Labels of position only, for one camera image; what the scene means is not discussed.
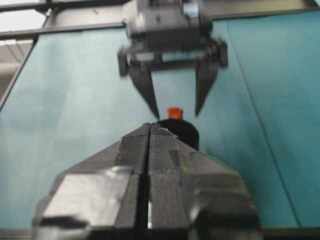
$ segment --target metal rail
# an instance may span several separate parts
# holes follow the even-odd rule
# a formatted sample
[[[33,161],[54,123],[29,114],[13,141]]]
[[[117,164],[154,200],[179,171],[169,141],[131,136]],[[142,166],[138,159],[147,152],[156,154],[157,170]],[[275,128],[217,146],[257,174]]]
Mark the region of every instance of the metal rail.
[[[18,4],[6,4],[0,5],[0,12],[7,11],[19,11],[35,9],[40,12],[46,12],[48,9],[68,9],[68,8],[85,8],[85,7],[97,7],[97,6],[114,6],[122,5],[128,2],[128,0],[83,0],[83,1],[52,1],[46,2],[32,2],[32,3],[18,3]]]

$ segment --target black cylinder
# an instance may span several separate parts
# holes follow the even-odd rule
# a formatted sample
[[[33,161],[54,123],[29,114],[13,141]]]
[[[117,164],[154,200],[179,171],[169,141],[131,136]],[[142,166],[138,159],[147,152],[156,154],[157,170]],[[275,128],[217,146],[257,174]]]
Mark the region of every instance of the black cylinder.
[[[199,150],[199,132],[191,123],[180,119],[165,119],[158,121],[158,123],[161,127],[177,135],[185,144]]]

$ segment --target teal backdrop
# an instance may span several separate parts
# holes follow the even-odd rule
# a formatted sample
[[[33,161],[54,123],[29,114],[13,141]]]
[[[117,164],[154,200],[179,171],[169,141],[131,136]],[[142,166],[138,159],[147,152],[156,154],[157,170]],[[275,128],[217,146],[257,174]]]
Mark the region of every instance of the teal backdrop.
[[[320,225],[320,13],[214,22],[227,41],[199,117],[195,71],[152,74],[161,118],[181,107],[200,151],[236,169],[264,227]],[[0,228],[29,228],[59,172],[155,122],[118,73],[124,29],[42,35],[0,112]]]

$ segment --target black foreground object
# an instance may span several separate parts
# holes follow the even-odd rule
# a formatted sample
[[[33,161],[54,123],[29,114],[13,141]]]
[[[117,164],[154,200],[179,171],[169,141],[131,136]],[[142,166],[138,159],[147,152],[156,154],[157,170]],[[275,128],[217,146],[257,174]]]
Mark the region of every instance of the black foreground object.
[[[227,44],[210,37],[213,25],[205,14],[202,0],[132,0],[123,5],[123,12],[132,46],[118,51],[120,76],[131,77],[159,118],[151,71],[194,68],[195,114],[198,115],[219,67],[228,66]],[[175,60],[171,56],[166,60],[168,54],[177,52],[189,54],[189,58]]]
[[[199,132],[195,126],[183,119],[165,119],[158,121],[158,124],[167,129],[174,135],[177,135],[180,141],[199,150]]]
[[[33,240],[262,240],[240,175],[158,124],[60,173]]]

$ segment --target teal cloth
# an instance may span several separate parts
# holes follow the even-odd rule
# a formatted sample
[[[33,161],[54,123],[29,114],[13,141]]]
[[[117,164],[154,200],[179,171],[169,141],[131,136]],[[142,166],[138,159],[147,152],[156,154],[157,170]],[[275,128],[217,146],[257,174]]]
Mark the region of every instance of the teal cloth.
[[[152,74],[168,107],[200,133],[200,151],[238,170],[265,227],[320,223],[320,13],[223,20],[229,67],[199,117],[195,71]],[[118,73],[123,29],[43,35],[0,112],[0,228],[28,228],[57,173],[156,119]]]

